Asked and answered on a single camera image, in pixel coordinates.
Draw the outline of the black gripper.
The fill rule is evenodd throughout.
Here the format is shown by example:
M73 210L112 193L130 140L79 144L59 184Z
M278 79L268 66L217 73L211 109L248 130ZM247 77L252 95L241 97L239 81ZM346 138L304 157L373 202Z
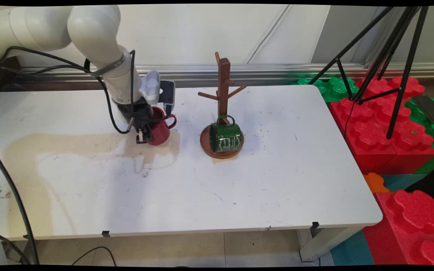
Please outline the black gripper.
M119 114L126 121L130 123L131 118L134 118L132 127L136 129L136 143L146 144L154 141L152 134L152 126L150 119L153 115L153 109L147 100L143 97L139 98L132 105L117 103Z

